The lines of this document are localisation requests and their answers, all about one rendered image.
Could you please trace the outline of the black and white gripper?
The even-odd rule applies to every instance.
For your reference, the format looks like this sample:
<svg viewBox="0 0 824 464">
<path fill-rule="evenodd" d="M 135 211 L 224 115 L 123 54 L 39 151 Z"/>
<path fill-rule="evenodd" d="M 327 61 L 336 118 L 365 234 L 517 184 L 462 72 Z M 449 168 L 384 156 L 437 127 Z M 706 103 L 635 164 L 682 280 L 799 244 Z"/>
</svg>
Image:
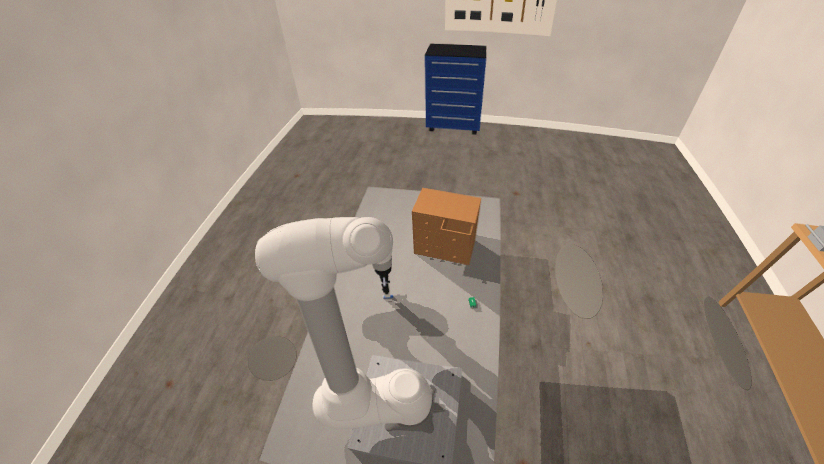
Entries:
<svg viewBox="0 0 824 464">
<path fill-rule="evenodd" d="M 390 287 L 389 287 L 389 283 L 390 283 L 390 281 L 388 280 L 388 277 L 389 277 L 389 276 L 388 276 L 388 274 L 391 272 L 391 269 L 392 269 L 392 267 L 390 267 L 390 268 L 389 268 L 388 270 L 386 270 L 386 271 L 377 271 L 377 270 L 375 270 L 375 272 L 376 272 L 378 275 L 380 275 L 380 278 L 383 280 L 383 281 L 381 280 L 381 282 L 382 282 L 382 284 L 381 284 L 381 285 L 382 285 L 382 286 L 386 286 L 386 285 L 387 285 L 386 287 L 382 287 L 382 288 L 383 288 L 383 289 L 382 289 L 382 291 L 384 292 L 384 296 L 385 296 L 385 298 L 390 297 Z M 386 276 L 386 277 L 385 277 L 385 276 Z"/>
</svg>

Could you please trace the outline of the brown wooden chest of drawers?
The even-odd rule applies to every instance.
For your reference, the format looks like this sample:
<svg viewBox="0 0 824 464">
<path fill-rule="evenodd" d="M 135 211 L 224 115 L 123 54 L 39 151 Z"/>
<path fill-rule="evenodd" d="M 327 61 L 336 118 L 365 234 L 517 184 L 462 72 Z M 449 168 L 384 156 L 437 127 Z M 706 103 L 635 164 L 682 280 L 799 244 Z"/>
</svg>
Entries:
<svg viewBox="0 0 824 464">
<path fill-rule="evenodd" d="M 479 211 L 480 211 L 480 204 L 481 198 L 467 196 L 462 194 L 438 191 L 433 189 L 422 188 L 418 199 L 413 207 L 412 210 L 412 227 L 413 227 L 413 247 L 414 247 L 414 254 L 415 253 L 415 237 L 414 237 L 414 216 L 413 213 L 419 213 L 429 216 L 435 216 L 442 218 L 442 223 L 444 218 L 451 219 L 466 223 L 472 223 L 473 226 L 473 234 L 474 234 L 474 243 L 476 238 L 477 232 L 477 225 L 478 225 L 478 218 L 479 218 Z M 471 248 L 473 243 L 473 234 L 472 234 L 472 241 L 471 241 Z M 473 243 L 473 247 L 474 247 Z M 471 248 L 470 248 L 470 255 L 469 255 L 469 262 L 471 260 Z"/>
</svg>

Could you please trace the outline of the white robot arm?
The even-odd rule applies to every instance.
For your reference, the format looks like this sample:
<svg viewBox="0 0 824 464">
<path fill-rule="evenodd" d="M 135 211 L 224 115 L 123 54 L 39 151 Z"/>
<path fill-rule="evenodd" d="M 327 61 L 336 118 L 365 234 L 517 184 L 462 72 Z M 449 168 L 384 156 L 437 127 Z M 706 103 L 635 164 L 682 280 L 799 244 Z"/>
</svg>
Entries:
<svg viewBox="0 0 824 464">
<path fill-rule="evenodd" d="M 333 288 L 337 273 L 367 264 L 388 270 L 393 247 L 385 223 L 372 217 L 357 219 L 310 219 L 279 226 L 257 242 L 256 265 L 265 278 L 279 282 L 298 299 L 325 376 L 313 398 L 313 412 L 321 424 L 336 429 L 385 424 L 387 431 L 432 433 L 433 413 L 445 412 L 445 404 L 433 402 L 435 387 L 420 373 L 399 369 L 369 379 L 356 369 Z"/>
</svg>

